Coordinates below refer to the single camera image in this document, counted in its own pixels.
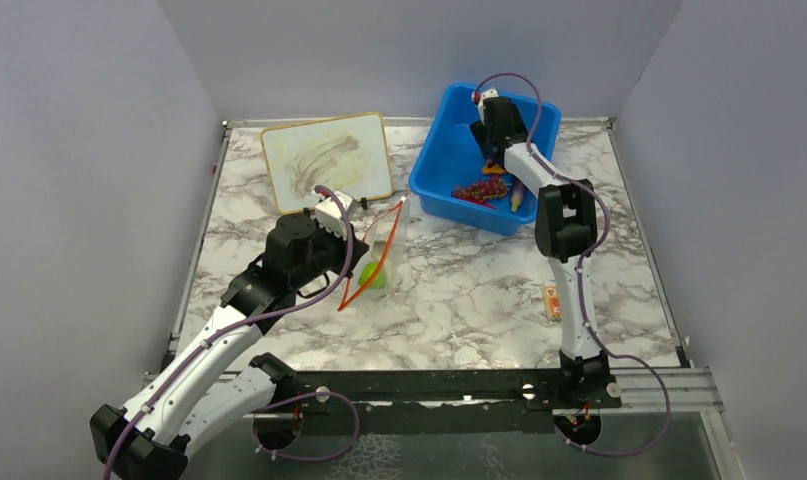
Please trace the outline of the clear zip top bag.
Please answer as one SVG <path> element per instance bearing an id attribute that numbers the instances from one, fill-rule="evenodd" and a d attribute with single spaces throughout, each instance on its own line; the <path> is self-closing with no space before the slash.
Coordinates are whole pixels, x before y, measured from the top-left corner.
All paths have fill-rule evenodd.
<path id="1" fill-rule="evenodd" d="M 409 216 L 409 195 L 403 194 L 392 208 L 376 216 L 368 226 L 361 240 L 368 244 L 369 252 L 356 265 L 353 277 L 346 281 L 344 295 L 337 308 L 339 312 L 353 307 L 378 305 L 397 286 Z M 388 282 L 384 289 L 368 290 L 358 285 L 362 269 L 371 261 L 378 261 L 385 270 Z"/>

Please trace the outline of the green lime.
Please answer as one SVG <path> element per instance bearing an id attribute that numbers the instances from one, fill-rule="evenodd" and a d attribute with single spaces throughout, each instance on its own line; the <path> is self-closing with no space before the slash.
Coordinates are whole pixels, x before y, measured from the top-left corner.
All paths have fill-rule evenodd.
<path id="1" fill-rule="evenodd" d="M 378 261 L 367 263 L 358 279 L 358 285 L 368 290 L 384 289 L 387 282 L 385 270 Z"/>

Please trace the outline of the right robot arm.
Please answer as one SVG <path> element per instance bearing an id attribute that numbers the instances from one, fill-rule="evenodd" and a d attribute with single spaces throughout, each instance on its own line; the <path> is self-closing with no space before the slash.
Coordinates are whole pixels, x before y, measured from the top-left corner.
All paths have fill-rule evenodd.
<path id="1" fill-rule="evenodd" d="M 513 101 L 490 89 L 474 93 L 479 120 L 471 132 L 487 160 L 496 162 L 537 199 L 535 241 L 548 259 L 561 308 L 558 398 L 579 407 L 609 382 L 609 363 L 596 339 L 590 253 L 598 242 L 593 186 L 574 180 L 546 159 Z"/>

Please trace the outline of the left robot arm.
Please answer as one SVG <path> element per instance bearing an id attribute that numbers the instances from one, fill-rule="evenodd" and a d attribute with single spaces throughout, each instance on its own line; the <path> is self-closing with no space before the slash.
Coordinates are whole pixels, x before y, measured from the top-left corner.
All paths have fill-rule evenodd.
<path id="1" fill-rule="evenodd" d="M 228 383 L 219 378 L 283 316 L 308 308 L 339 285 L 296 300 L 318 277 L 350 276 L 368 250 L 347 214 L 281 217 L 264 252 L 235 277 L 204 329 L 141 392 L 120 408 L 101 406 L 90 420 L 104 478 L 178 479 L 189 460 L 244 415 L 306 399 L 295 371 L 266 353 Z"/>

